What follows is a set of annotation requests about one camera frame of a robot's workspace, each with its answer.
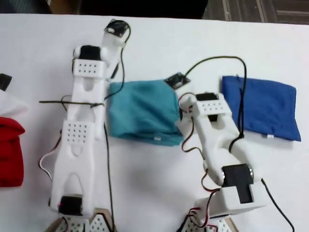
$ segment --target white table surface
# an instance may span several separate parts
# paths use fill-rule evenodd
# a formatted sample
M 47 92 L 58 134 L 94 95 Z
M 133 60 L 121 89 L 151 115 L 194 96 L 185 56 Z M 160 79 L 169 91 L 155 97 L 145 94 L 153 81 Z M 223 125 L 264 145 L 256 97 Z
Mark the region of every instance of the white table surface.
M 37 167 L 39 157 L 57 140 L 65 111 L 58 104 L 72 90 L 73 49 L 100 45 L 111 17 L 68 15 L 0 15 L 0 73 L 13 77 L 8 92 L 29 104 L 15 117 L 26 129 L 21 136 L 25 179 L 21 188 L 0 190 L 1 231 L 42 232 L 57 218 L 47 206 L 48 177 Z M 290 84 L 297 89 L 296 120 L 302 142 L 267 140 L 246 132 L 264 179 L 277 203 L 306 231 L 309 206 L 309 27 L 282 24 L 125 18 L 132 36 L 124 52 L 126 80 L 162 79 L 187 71 L 200 59 L 233 55 L 245 60 L 248 76 Z M 197 92 L 218 91 L 222 75 L 243 74 L 238 61 L 216 60 L 190 73 Z M 121 80 L 120 72 L 116 77 Z M 120 232 L 173 232 L 196 199 L 202 160 L 179 146 L 161 147 L 110 138 L 115 222 Z M 195 135 L 188 146 L 199 145 Z M 109 208 L 106 157 L 98 153 L 97 204 Z M 47 167 L 52 169 L 53 159 Z M 270 204 L 233 216 L 240 232 L 291 231 Z

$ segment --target white plastic bracket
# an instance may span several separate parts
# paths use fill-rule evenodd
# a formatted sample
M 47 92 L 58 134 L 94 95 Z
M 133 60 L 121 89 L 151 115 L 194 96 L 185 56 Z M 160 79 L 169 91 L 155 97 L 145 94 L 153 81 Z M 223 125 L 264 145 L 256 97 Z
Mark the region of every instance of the white plastic bracket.
M 224 176 L 220 159 L 224 153 L 229 154 L 228 145 L 239 135 L 239 131 L 223 94 L 217 93 L 217 97 L 217 100 L 198 101 L 194 95 L 191 95 L 186 105 L 192 106 L 189 116 L 194 119 L 195 129 L 202 144 L 202 155 L 205 159 L 204 168 L 208 168 L 212 180 L 221 186 Z M 216 127 L 209 120 L 209 115 L 218 115 Z M 234 143 L 231 153 L 240 163 L 248 164 L 254 172 L 254 181 L 259 181 L 261 173 L 247 143 L 244 139 L 238 140 Z
M 67 118 L 63 123 L 61 148 L 55 163 L 53 187 L 50 200 L 52 210 L 59 210 L 65 185 L 72 175 L 77 176 L 82 190 L 81 212 L 85 218 L 93 215 L 95 186 L 95 140 L 103 138 L 105 121 L 104 97 L 106 80 L 110 79 L 120 60 L 121 50 L 129 35 L 128 30 L 121 37 L 108 32 L 103 35 L 100 48 L 77 47 L 74 50 L 72 72 L 74 76 L 72 102 L 86 102 L 90 114 L 81 118 L 83 106 L 69 104 Z M 70 193 L 75 196 L 80 192 Z

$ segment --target dark floor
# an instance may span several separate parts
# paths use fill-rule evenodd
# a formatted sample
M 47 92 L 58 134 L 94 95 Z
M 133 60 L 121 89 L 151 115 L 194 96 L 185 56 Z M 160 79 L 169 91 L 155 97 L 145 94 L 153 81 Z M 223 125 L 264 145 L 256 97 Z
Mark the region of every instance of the dark floor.
M 309 24 L 309 0 L 209 0 L 203 19 Z

